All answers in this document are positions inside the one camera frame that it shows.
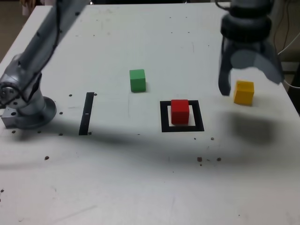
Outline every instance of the red cube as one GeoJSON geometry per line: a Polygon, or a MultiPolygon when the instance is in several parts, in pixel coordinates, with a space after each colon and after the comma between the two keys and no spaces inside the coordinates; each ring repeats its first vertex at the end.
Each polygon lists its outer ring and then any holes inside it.
{"type": "Polygon", "coordinates": [[[171,100],[171,123],[176,125],[188,124],[188,100],[171,100]]]}

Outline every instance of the floor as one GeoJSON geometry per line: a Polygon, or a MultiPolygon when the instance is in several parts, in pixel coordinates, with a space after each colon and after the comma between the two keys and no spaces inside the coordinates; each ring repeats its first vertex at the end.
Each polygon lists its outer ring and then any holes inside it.
{"type": "Polygon", "coordinates": [[[18,1],[0,1],[0,61],[18,36],[27,18],[18,1]]]}

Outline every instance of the green cube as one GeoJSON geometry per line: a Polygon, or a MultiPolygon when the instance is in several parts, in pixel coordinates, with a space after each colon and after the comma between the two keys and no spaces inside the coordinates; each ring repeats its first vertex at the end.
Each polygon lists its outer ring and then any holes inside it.
{"type": "Polygon", "coordinates": [[[146,91],[146,77],[145,70],[135,69],[130,70],[130,87],[132,92],[146,91]]]}

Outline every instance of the yellow cube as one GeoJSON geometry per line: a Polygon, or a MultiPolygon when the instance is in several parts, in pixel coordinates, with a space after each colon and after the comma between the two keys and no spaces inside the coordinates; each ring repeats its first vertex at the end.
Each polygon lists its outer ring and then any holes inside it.
{"type": "Polygon", "coordinates": [[[249,81],[237,81],[234,91],[234,103],[239,105],[252,105],[254,95],[254,83],[249,81]]]}

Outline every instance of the cable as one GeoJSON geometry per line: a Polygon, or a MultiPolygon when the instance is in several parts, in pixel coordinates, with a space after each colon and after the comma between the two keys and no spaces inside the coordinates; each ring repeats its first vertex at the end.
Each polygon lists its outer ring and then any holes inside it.
{"type": "Polygon", "coordinates": [[[291,3],[291,0],[288,1],[287,5],[286,5],[286,14],[287,14],[287,31],[286,31],[286,35],[285,35],[285,42],[283,44],[283,49],[285,48],[285,44],[286,44],[286,41],[287,41],[287,36],[290,32],[290,14],[289,14],[289,5],[291,3]]]}
{"type": "Polygon", "coordinates": [[[274,33],[274,37],[273,37],[273,44],[274,44],[274,47],[275,47],[275,51],[277,52],[277,48],[276,48],[276,44],[275,44],[275,39],[276,39],[276,35],[277,35],[277,31],[279,30],[279,27],[280,27],[280,25],[281,25],[281,23],[282,23],[282,21],[283,21],[283,18],[285,17],[285,3],[286,2],[284,2],[284,5],[283,5],[283,7],[282,7],[282,16],[281,16],[281,19],[280,19],[280,22],[279,22],[279,24],[278,24],[278,26],[277,26],[277,28],[276,28],[276,31],[275,31],[275,33],[274,33]]]}
{"type": "Polygon", "coordinates": [[[294,43],[294,41],[295,41],[299,36],[300,36],[300,32],[299,32],[299,34],[294,38],[294,40],[291,41],[290,44],[289,44],[287,47],[285,47],[285,49],[283,49],[280,53],[278,53],[278,55],[280,55],[280,54],[283,53],[288,47],[290,47],[290,46],[292,45],[292,43],[294,43]]]}
{"type": "Polygon", "coordinates": [[[291,88],[300,89],[300,87],[295,87],[295,86],[290,85],[286,80],[284,80],[284,82],[285,82],[288,86],[290,86],[291,88]]]}
{"type": "MultiPolygon", "coordinates": [[[[55,4],[55,5],[56,5],[56,38],[55,38],[55,41],[54,41],[54,44],[53,44],[53,48],[52,48],[52,51],[51,51],[51,53],[50,53],[48,59],[44,62],[44,64],[41,66],[41,68],[40,68],[39,70],[37,70],[36,72],[33,73],[32,78],[29,80],[29,82],[24,86],[24,88],[23,88],[22,90],[20,90],[20,89],[14,87],[14,86],[11,86],[11,85],[3,85],[3,86],[1,87],[2,89],[3,89],[3,88],[6,88],[6,87],[9,87],[9,88],[12,88],[12,89],[16,90],[16,91],[18,92],[18,95],[22,98],[22,100],[23,100],[25,103],[28,103],[28,102],[31,100],[31,98],[32,98],[32,96],[33,96],[33,94],[34,94],[34,92],[35,92],[36,90],[32,90],[32,92],[30,93],[30,96],[29,96],[29,98],[28,98],[27,100],[25,99],[25,97],[24,97],[24,95],[23,95],[24,91],[26,91],[26,89],[27,89],[27,88],[29,87],[29,85],[36,79],[36,77],[37,77],[38,75],[39,75],[40,77],[37,79],[37,82],[40,81],[40,78],[41,78],[41,76],[42,76],[41,71],[44,69],[44,67],[48,64],[48,62],[49,62],[50,59],[52,58],[52,56],[53,56],[53,54],[54,54],[54,52],[55,52],[55,49],[56,49],[56,47],[57,47],[57,45],[58,45],[59,39],[60,39],[60,7],[59,7],[58,2],[59,2],[59,1],[56,0],[56,4],[55,4]]],[[[6,103],[2,103],[2,102],[0,101],[0,105],[6,106],[6,105],[10,104],[10,103],[11,103],[12,101],[14,101],[14,100],[15,100],[15,98],[12,98],[11,100],[8,100],[6,103]]]]}
{"type": "Polygon", "coordinates": [[[223,10],[226,10],[226,11],[229,11],[230,7],[223,7],[219,4],[218,0],[215,1],[215,4],[216,6],[218,6],[219,8],[223,9],[223,10]]]}

